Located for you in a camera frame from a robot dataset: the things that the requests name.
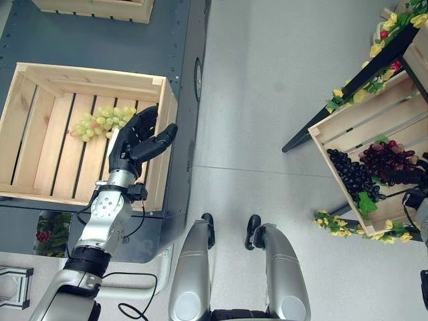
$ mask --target red grapes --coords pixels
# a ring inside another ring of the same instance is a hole
[[[403,183],[395,181],[391,171],[413,171],[418,161],[414,150],[405,151],[403,144],[397,144],[395,140],[371,144],[358,156],[371,176],[379,177],[381,183],[389,186]]]

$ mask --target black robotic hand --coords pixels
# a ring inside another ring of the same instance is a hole
[[[156,106],[147,108],[132,117],[119,131],[108,157],[110,173],[124,169],[134,173],[137,179],[141,176],[142,163],[158,156],[171,145],[178,127],[170,124],[158,136],[153,136],[157,116]]]

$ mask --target gray floor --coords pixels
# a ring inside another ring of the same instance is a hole
[[[314,144],[280,152],[331,89],[359,71],[381,9],[396,2],[213,0],[188,224],[206,211],[215,218],[212,308],[265,308],[263,252],[243,248],[248,217],[257,213],[294,245],[312,320],[426,319],[419,281],[428,263],[424,245],[319,230],[313,211],[333,209],[344,197]],[[155,265],[110,269],[153,272]],[[46,286],[38,284],[35,301]],[[150,307],[151,321],[167,319],[168,290]],[[101,320],[125,320],[117,301],[101,303]],[[8,316],[26,320],[26,313]]]

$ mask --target dark grapes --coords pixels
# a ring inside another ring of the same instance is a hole
[[[372,182],[372,175],[364,165],[360,165],[359,162],[352,162],[348,154],[339,152],[337,149],[328,149],[327,153],[354,201],[358,202],[358,193],[361,192],[367,192],[373,202],[386,198],[385,195],[379,193],[380,186]]]

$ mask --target grape cluster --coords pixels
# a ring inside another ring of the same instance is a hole
[[[37,231],[35,237],[40,243],[48,242],[52,237],[51,231]]]
[[[364,165],[359,162],[352,162],[345,152],[337,149],[328,149],[334,167],[339,173],[346,190],[355,202],[358,202],[358,193],[367,192],[373,202],[387,197],[379,193],[380,186],[372,182],[372,176]]]
[[[381,183],[389,186],[401,183],[390,177],[391,171],[414,171],[419,159],[414,150],[405,151],[403,144],[395,140],[371,144],[358,156],[370,175],[379,177]]]
[[[105,134],[107,138],[112,138],[111,130],[125,127],[135,113],[136,109],[129,107],[100,108],[95,115],[87,112],[81,121],[73,125],[70,134],[73,137],[79,136],[84,142],[88,142],[95,135]]]

